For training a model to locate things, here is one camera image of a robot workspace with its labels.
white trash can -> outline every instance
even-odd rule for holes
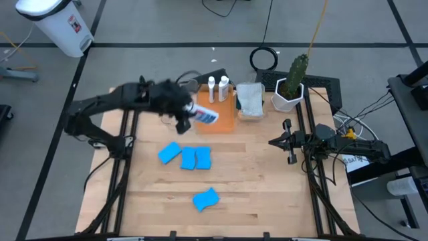
[[[94,41],[71,0],[19,0],[15,8],[70,57],[82,57]]]

plant pot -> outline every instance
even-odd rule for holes
[[[299,97],[295,98],[293,100],[287,100],[278,92],[280,85],[282,84],[282,82],[284,82],[286,80],[287,80],[287,78],[282,78],[276,82],[275,94],[271,98],[271,101],[272,101],[272,104],[274,105],[274,108],[277,111],[281,111],[281,112],[289,112],[290,110],[293,109],[293,107],[295,105],[297,105],[297,103],[299,103],[303,99],[303,89],[304,89],[303,84],[300,84]]]

sponge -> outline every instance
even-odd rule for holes
[[[220,197],[217,195],[215,190],[210,187],[208,191],[196,194],[193,197],[193,204],[196,206],[198,211],[202,212],[204,208],[215,205],[219,200]]]
[[[196,149],[193,147],[184,147],[181,156],[183,161],[181,162],[181,169],[193,170],[196,165],[195,158]]]
[[[181,148],[176,142],[172,142],[162,151],[159,151],[158,157],[162,163],[167,164],[170,160],[174,159],[178,154],[180,154]]]
[[[196,147],[196,158],[198,160],[198,163],[196,164],[196,169],[211,168],[210,152],[210,147]]]

gray floor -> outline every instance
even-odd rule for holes
[[[13,10],[14,2],[0,3],[0,31],[20,42],[31,24]],[[100,0],[82,2],[80,12],[91,26]],[[232,1],[206,2],[222,12],[232,4]],[[428,3],[423,0],[396,0],[395,3],[413,41],[428,42],[427,26],[423,24]],[[108,0],[95,38],[96,42],[104,43],[259,42],[268,9],[268,1],[238,1],[231,15],[223,19],[209,13],[197,0]],[[321,10],[321,1],[274,0],[266,42],[309,42]],[[387,1],[380,0],[330,0],[316,41],[405,43]],[[50,41],[35,28],[29,42]],[[204,73],[225,68],[235,83],[253,81],[255,74],[248,62],[252,49],[92,48],[75,99],[137,81],[141,74],[146,79],[164,80],[176,78],[186,70]],[[6,48],[0,49],[0,58],[4,50]],[[40,81],[37,84],[0,81],[0,104],[10,104],[15,112],[0,142],[2,240],[16,237],[79,62],[57,48],[24,48],[24,51],[39,64]],[[279,52],[277,70],[288,71],[292,60],[306,48],[275,48],[275,51]],[[428,49],[417,51],[423,61],[428,60]],[[260,67],[268,67],[272,62],[272,57],[264,53],[258,53],[255,58]],[[1,65],[16,67],[27,62],[17,54]],[[308,74],[339,78],[344,109],[353,115],[387,91],[387,78],[414,68],[415,61],[408,48],[314,48]],[[100,119],[96,116],[94,121],[99,123]],[[367,116],[364,121],[389,144],[391,152],[413,146],[395,104]],[[92,155],[93,150],[87,144],[62,135],[28,238],[74,233]],[[380,198],[378,193],[385,192],[383,182],[389,178],[362,185],[356,191],[384,221],[422,240],[427,235],[426,211],[417,206],[421,225],[425,226],[408,230],[398,225],[399,220],[405,219],[399,200]],[[374,220],[358,202],[355,206],[363,234],[402,239]]]

